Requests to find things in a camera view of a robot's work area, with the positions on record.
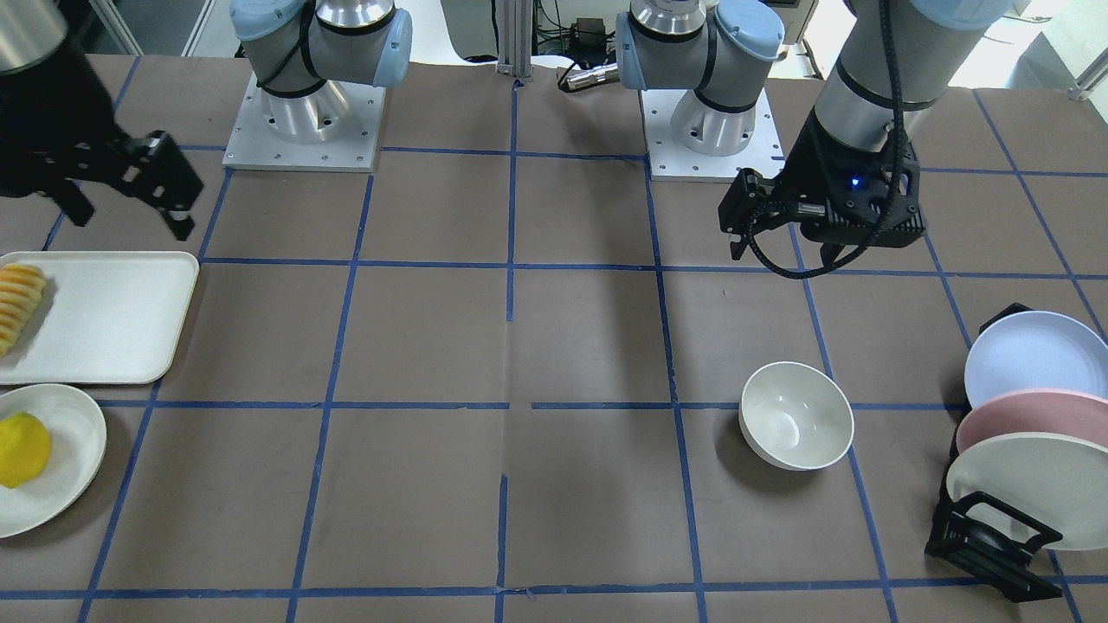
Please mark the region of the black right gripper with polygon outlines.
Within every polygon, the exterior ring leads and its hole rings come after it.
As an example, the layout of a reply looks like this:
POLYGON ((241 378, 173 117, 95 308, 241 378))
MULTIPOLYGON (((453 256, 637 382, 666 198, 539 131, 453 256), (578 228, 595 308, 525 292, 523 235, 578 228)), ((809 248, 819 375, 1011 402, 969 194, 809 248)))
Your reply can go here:
POLYGON ((188 241, 204 183, 166 131, 131 137, 83 52, 54 52, 1 79, 1 193, 52 200, 76 228, 95 214, 76 181, 103 183, 156 210, 188 241))

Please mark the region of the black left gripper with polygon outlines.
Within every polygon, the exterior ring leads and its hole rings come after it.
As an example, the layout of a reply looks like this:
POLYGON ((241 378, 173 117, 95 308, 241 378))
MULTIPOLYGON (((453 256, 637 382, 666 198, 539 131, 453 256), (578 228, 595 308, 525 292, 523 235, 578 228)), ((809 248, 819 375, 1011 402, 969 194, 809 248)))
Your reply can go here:
POLYGON ((822 270, 854 263, 848 246, 903 248, 927 229, 913 147, 907 145, 897 157, 888 145, 878 152, 844 145, 823 129, 814 112, 806 118, 774 180, 743 167, 725 192, 718 225, 729 236, 731 259, 743 259, 751 235, 796 217, 799 202, 821 208, 800 224, 801 234, 821 245, 822 270))

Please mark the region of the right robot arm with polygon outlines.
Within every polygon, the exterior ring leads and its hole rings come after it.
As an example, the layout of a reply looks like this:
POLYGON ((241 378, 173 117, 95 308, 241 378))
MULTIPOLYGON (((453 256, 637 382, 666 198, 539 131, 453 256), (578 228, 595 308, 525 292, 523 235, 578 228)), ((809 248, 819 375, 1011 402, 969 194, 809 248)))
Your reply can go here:
MULTIPOLYGON (((234 1, 235 35, 270 101, 316 102, 336 82, 396 86, 412 19, 392 1, 234 1)), ((204 188, 166 131, 131 137, 53 1, 3 3, 3 196, 43 195, 80 228, 93 205, 78 182, 103 183, 157 210, 178 241, 204 188)))

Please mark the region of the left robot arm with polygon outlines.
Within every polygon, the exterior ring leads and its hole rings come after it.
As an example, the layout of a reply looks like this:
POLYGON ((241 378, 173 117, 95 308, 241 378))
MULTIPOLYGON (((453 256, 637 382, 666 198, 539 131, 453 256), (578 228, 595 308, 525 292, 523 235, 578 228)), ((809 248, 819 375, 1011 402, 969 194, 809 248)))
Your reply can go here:
MULTIPOLYGON (((738 170, 718 205, 731 258, 787 279, 842 268, 927 228, 912 135, 1006 1, 851 1, 854 27, 774 177, 738 170)), ((783 43, 760 1, 633 1, 615 21, 623 86, 680 90, 673 129, 712 157, 740 151, 783 43)))

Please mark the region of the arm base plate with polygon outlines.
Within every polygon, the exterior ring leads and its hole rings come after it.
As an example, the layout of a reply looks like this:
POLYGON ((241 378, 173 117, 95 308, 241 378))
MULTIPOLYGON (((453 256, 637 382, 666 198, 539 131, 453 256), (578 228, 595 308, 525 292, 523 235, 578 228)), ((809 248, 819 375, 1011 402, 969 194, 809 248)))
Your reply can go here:
POLYGON ((767 94, 753 108, 724 113, 690 90, 642 91, 642 127, 654 181, 728 183, 742 168, 771 178, 786 154, 767 94))
POLYGON ((328 81, 277 98, 250 75, 222 164, 232 170, 371 173, 383 125, 383 86, 328 81))

